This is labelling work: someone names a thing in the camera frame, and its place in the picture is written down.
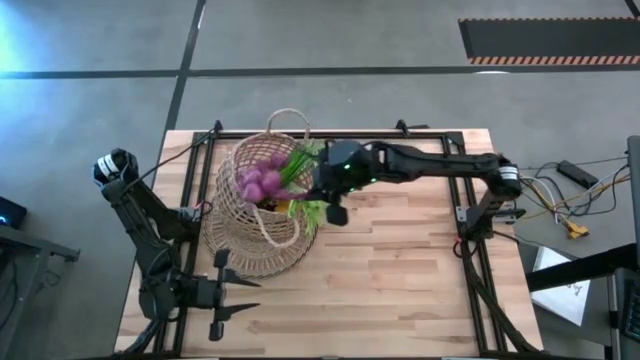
wicker basket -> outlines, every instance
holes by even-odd
[[[274,153],[289,154],[298,143],[292,137],[273,133],[273,121],[282,114],[298,115],[306,123],[305,139],[309,138],[309,121],[299,111],[282,109],[267,121],[264,133],[239,142],[225,157],[218,170],[213,210],[203,219],[204,240],[211,251],[231,250],[229,266],[246,278],[269,277],[295,265],[309,250],[315,239],[305,232],[307,220],[301,212],[290,218],[287,214],[259,209],[246,202],[238,189],[238,177],[260,160]],[[311,187],[311,169],[294,182]]]

concrete floor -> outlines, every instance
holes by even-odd
[[[0,0],[0,71],[177,69],[195,4]],[[516,16],[629,13],[622,0],[209,0],[192,68],[464,66],[458,18]],[[390,127],[402,118],[489,128],[496,150],[537,166],[621,155],[626,137],[640,133],[639,83],[635,72],[190,79],[176,128],[208,129],[215,119],[228,129],[261,128],[282,107],[304,111],[317,128]],[[13,358],[111,352],[134,249],[89,169],[114,147],[133,152],[141,168],[152,166],[174,87],[170,78],[0,80],[0,143],[9,154],[0,195],[29,208],[27,231],[82,249],[78,263],[52,264],[63,281],[36,298]],[[604,176],[620,165],[589,170]],[[570,194],[580,191],[559,181]],[[629,243],[628,185],[618,190],[618,210],[584,219],[589,238],[568,241],[549,217],[517,231],[576,256]],[[593,299],[590,307],[601,305]],[[575,329],[537,313],[552,353],[601,353],[571,337]]]

basket handle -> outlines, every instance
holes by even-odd
[[[298,237],[300,236],[300,224],[298,224],[298,220],[292,219],[293,220],[293,237],[291,238],[291,240],[287,241],[286,243],[279,244],[273,241],[271,236],[269,236],[267,229],[264,228],[264,223],[262,222],[262,218],[258,213],[258,208],[255,206],[253,207],[253,216],[255,216],[256,220],[258,220],[258,225],[260,225],[260,231],[262,232],[262,236],[264,236],[267,242],[275,248],[286,248],[289,245],[296,242],[296,240],[298,240]]]
[[[269,120],[267,120],[267,129],[264,131],[265,133],[271,134],[271,125],[273,124],[273,120],[275,120],[278,116],[282,114],[298,115],[306,124],[306,128],[304,130],[304,139],[305,140],[309,139],[309,133],[311,132],[311,123],[309,122],[309,119],[307,119],[307,117],[302,112],[296,109],[291,109],[291,108],[280,109],[274,112],[273,114],[271,114],[271,116],[269,116]]]

yellow wire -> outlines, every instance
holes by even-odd
[[[615,181],[615,183],[613,183],[613,182],[612,182],[612,183],[609,183],[609,184],[607,184],[607,185],[601,185],[601,186],[598,186],[597,188],[595,188],[595,189],[593,189],[593,190],[591,190],[591,191],[589,191],[589,192],[584,192],[584,193],[582,193],[582,194],[578,194],[578,195],[573,196],[573,197],[570,197],[570,198],[568,198],[568,199],[565,199],[565,200],[559,201],[559,202],[557,202],[557,203],[555,203],[555,204],[550,204],[548,201],[546,201],[545,197],[544,197],[544,196],[542,196],[542,194],[540,193],[540,191],[538,190],[538,188],[536,188],[536,186],[535,186],[535,185],[533,185],[533,184],[531,184],[531,185],[532,185],[532,186],[533,186],[533,188],[535,189],[536,193],[537,193],[538,195],[540,195],[540,197],[541,197],[542,199],[545,199],[545,200],[544,200],[544,202],[545,202],[549,207],[551,207],[552,209],[557,209],[557,208],[558,208],[558,207],[560,207],[561,205],[566,204],[568,201],[571,201],[571,200],[575,200],[575,199],[581,198],[581,197],[583,197],[584,195],[587,195],[587,194],[593,194],[593,193],[595,193],[596,191],[598,191],[599,193],[601,193],[601,192],[603,192],[603,191],[607,190],[608,188],[610,188],[611,186],[613,186],[613,184],[618,184],[618,183],[621,183],[621,182],[624,182],[624,181],[627,181],[627,180],[629,180],[629,175],[626,175],[626,176],[624,176],[624,177],[622,177],[622,178],[620,178],[620,179],[616,180],[616,181]],[[536,214],[533,214],[533,215],[530,215],[530,216],[524,216],[524,217],[521,217],[521,218],[520,218],[520,220],[531,220],[531,219],[533,219],[533,218],[537,218],[538,216],[542,216],[542,215],[546,214],[546,213],[547,213],[547,211],[548,211],[548,210],[542,210],[542,211],[540,211],[539,213],[536,213]]]

butcher block tabletop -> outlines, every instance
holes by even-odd
[[[371,132],[371,138],[380,139],[376,130],[365,131]],[[469,154],[494,151],[486,129],[451,131],[463,132]],[[160,160],[188,147],[193,133],[169,131]],[[439,140],[389,141],[442,152]],[[236,142],[216,140],[207,198],[214,192],[218,166]],[[193,202],[204,151],[203,146],[194,176]],[[169,207],[180,205],[188,158],[187,152],[158,169],[154,192]],[[464,199],[464,187],[459,188]],[[478,197],[486,189],[482,181],[475,180],[474,188]],[[182,356],[477,356],[462,261],[452,252],[456,228],[447,179],[375,183],[350,194],[343,206],[349,210],[349,224],[322,226],[307,256],[292,270],[258,280],[261,288],[228,287],[225,304],[261,305],[235,314],[225,324],[221,341],[208,340],[213,312],[190,309]],[[506,225],[497,229],[513,232]],[[487,247],[498,302],[525,338],[541,349],[517,244],[495,237],[487,241]],[[202,238],[195,274],[215,276],[211,254]],[[136,266],[116,351],[133,343],[148,324],[138,305],[139,284]],[[483,320],[489,348],[495,349],[485,307]],[[170,324],[167,330],[168,348],[174,328]]]

